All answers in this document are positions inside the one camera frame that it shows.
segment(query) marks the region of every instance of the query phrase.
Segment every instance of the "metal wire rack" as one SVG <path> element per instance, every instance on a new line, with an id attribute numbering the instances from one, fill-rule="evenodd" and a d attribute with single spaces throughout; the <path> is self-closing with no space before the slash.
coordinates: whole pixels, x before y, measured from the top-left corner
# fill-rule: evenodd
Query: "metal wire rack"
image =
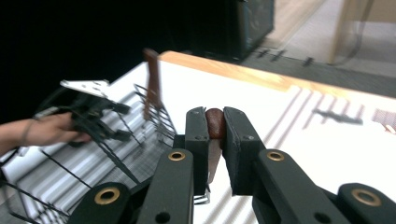
<path id="1" fill-rule="evenodd" d="M 9 213 L 30 223 L 66 223 L 94 186 L 118 182 L 133 190 L 148 181 L 161 154 L 172 148 L 176 130 L 164 106 L 151 106 L 149 116 L 144 116 L 147 93 L 134 85 L 134 91 L 120 101 L 131 108 L 129 113 L 107 110 L 101 118 L 111 129 L 130 133 L 129 141 L 39 148 L 34 168 L 6 183 L 16 191 L 13 200 L 7 200 Z"/>

